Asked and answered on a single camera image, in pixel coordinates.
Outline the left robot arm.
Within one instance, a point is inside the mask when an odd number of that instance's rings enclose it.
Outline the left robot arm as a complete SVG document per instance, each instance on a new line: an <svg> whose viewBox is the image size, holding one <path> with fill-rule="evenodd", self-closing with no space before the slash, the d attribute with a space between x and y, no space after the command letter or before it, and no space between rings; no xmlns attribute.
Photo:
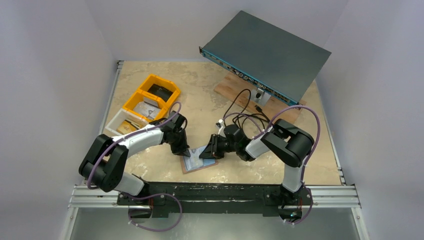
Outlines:
<svg viewBox="0 0 424 240"><path fill-rule="evenodd" d="M138 205L149 199L148 184L142 178L125 172L127 159L147 148L168 144L176 156L190 157L183 125L187 119L176 111L163 122L151 122L145 127L121 136L98 135L79 166L79 174L90 189L129 194Z"/></svg>

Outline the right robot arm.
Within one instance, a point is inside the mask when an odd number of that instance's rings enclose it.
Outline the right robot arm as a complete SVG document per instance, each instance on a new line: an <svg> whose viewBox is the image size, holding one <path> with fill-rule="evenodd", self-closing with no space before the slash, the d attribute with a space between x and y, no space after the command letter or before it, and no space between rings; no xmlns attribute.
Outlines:
<svg viewBox="0 0 424 240"><path fill-rule="evenodd" d="M235 153L241 160L252 162L261 155L272 152L284 164L280 196L288 204L300 198L303 186L302 166L312 153L315 140L293 124L278 119L258 138L249 138L235 124L225 126L221 134L212 134L200 159L222 159L225 153Z"/></svg>

